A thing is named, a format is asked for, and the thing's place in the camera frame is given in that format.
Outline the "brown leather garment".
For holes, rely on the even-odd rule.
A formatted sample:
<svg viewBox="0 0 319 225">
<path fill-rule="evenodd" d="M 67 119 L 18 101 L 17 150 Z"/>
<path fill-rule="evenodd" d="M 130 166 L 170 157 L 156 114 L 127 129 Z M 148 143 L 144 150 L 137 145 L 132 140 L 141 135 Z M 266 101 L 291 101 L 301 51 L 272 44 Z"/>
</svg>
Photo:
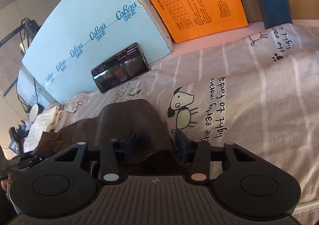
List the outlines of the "brown leather garment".
<svg viewBox="0 0 319 225">
<path fill-rule="evenodd" d="M 50 151 L 57 154 L 78 142 L 85 142 L 91 149 L 111 139 L 123 141 L 132 132 L 136 133 L 136 139 L 132 143 L 128 163 L 138 163 L 155 152 L 174 149 L 158 112 L 148 101 L 137 99 L 109 104 L 97 117 L 82 119 L 58 132 L 42 133 L 33 153 Z"/>
</svg>

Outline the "cream knitted garment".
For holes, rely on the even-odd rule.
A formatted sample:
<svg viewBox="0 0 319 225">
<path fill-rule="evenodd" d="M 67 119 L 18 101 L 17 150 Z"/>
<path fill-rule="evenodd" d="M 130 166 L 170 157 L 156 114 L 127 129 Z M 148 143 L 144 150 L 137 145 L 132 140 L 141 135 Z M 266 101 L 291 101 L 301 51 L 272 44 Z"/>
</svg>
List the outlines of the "cream knitted garment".
<svg viewBox="0 0 319 225">
<path fill-rule="evenodd" d="M 42 133 L 53 131 L 57 127 L 63 114 L 62 106 L 60 104 L 53 104 L 38 115 L 29 129 L 27 137 L 24 139 L 24 152 L 35 150 L 42 137 Z"/>
</svg>

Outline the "black smartphone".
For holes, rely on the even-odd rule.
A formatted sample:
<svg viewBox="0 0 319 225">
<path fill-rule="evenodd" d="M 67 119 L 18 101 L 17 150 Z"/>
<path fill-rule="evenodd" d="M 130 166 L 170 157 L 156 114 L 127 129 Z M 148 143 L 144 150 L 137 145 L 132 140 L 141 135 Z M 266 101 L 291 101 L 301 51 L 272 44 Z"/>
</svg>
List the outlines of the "black smartphone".
<svg viewBox="0 0 319 225">
<path fill-rule="evenodd" d="M 94 67 L 90 73 L 98 90 L 105 93 L 149 71 L 146 56 L 138 43 L 132 43 Z"/>
</svg>

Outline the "light blue cardboard box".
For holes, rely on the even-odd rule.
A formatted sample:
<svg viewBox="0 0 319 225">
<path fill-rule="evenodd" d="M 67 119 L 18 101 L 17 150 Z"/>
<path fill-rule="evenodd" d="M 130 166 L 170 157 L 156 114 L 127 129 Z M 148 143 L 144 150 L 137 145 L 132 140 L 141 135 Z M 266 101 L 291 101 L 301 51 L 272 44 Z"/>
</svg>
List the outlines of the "light blue cardboard box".
<svg viewBox="0 0 319 225">
<path fill-rule="evenodd" d="M 91 70 L 137 43 L 148 63 L 173 42 L 149 0 L 61 0 L 37 32 L 23 67 L 50 100 L 95 91 Z"/>
</svg>

